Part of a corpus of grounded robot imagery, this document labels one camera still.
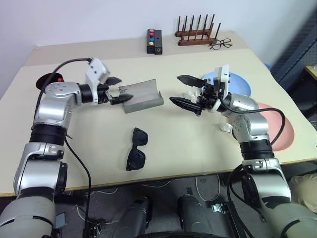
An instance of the eyeglasses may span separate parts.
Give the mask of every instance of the eyeglasses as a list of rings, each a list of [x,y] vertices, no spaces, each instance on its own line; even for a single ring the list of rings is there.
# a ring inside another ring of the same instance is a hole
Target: eyeglasses
[[[232,46],[232,43],[231,43],[231,39],[226,38],[224,40],[217,40],[217,42],[210,43],[209,45],[211,46],[210,49],[214,49],[216,51],[216,50],[219,50],[222,45],[229,48]]]
[[[134,128],[132,136],[132,149],[128,156],[127,161],[127,171],[138,170],[143,168],[145,163],[145,154],[138,150],[138,146],[143,146],[148,143],[148,135],[140,130],[139,128]]]

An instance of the blue plate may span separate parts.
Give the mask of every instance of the blue plate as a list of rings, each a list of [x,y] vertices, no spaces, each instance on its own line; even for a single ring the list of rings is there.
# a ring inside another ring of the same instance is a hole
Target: blue plate
[[[207,79],[207,83],[213,85],[214,72],[206,74],[203,79]],[[228,88],[230,93],[236,93],[251,96],[251,88],[246,80],[235,73],[230,73],[230,83]]]

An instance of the gray floor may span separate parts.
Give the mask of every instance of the gray floor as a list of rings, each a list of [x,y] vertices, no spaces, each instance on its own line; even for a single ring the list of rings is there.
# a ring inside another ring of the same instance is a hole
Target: gray floor
[[[162,185],[165,181],[156,183],[147,183],[148,185]],[[198,186],[203,198],[211,199],[218,192],[218,181],[216,176],[198,177]],[[117,221],[124,213],[126,208],[135,199],[140,196],[150,196],[154,202],[153,217],[146,233],[162,232],[162,231],[180,231],[179,218],[177,216],[177,199],[187,193],[187,188],[191,188],[193,195],[202,203],[206,209],[209,224],[214,235],[223,237],[233,237],[227,227],[225,215],[221,213],[213,213],[211,204],[225,201],[225,187],[220,188],[220,196],[214,202],[202,201],[195,188],[194,178],[174,179],[162,188],[145,187],[140,184],[120,186],[115,194],[101,194],[94,192],[91,196],[90,217],[104,218],[107,221]],[[234,188],[241,195],[241,185],[235,184]],[[111,192],[114,189],[106,189],[103,191]],[[273,237],[268,225],[262,223],[258,214],[251,208],[239,200],[234,199],[237,211],[246,226],[250,229],[254,237],[270,238]],[[62,237],[81,237],[84,221],[77,214],[74,206],[57,205],[56,213],[66,213],[67,225],[62,228]],[[110,238],[116,227],[116,222],[112,225],[103,227],[103,232],[98,237]]]

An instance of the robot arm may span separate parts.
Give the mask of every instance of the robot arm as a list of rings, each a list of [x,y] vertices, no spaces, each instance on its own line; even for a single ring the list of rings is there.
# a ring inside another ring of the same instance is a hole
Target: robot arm
[[[178,79],[189,86],[203,88],[196,103],[170,98],[177,106],[200,116],[202,110],[221,112],[232,123],[232,134],[239,142],[243,157],[242,189],[246,202],[257,208],[272,227],[275,237],[316,237],[317,216],[309,209],[291,203],[291,192],[279,161],[274,157],[267,133],[266,119],[259,113],[235,113],[258,109],[250,97],[227,92],[229,66],[216,68],[214,84],[189,75]]]
[[[0,237],[51,237],[55,227],[53,197],[63,192],[67,180],[64,141],[72,110],[83,103],[117,104],[132,95],[112,97],[108,85],[120,79],[108,77],[109,71],[97,58],[86,72],[86,84],[53,82],[45,88],[34,118],[31,138],[24,147],[14,178],[17,199],[0,216]]]

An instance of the pink circle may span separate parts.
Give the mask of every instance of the pink circle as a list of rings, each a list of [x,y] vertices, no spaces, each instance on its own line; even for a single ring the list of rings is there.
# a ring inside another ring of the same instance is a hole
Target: pink circle
[[[259,108],[272,108],[271,106],[264,104],[264,103],[258,103]],[[281,115],[278,112],[274,111],[267,111],[267,112],[261,112],[261,115],[265,117],[268,123],[268,134],[270,141],[272,141],[282,124],[282,118]],[[285,120],[285,127],[283,129],[282,134],[279,136],[277,141],[272,145],[273,151],[280,151],[280,150],[285,150],[288,147],[291,146],[291,144],[294,141],[294,129],[291,124],[291,122],[286,118]]]

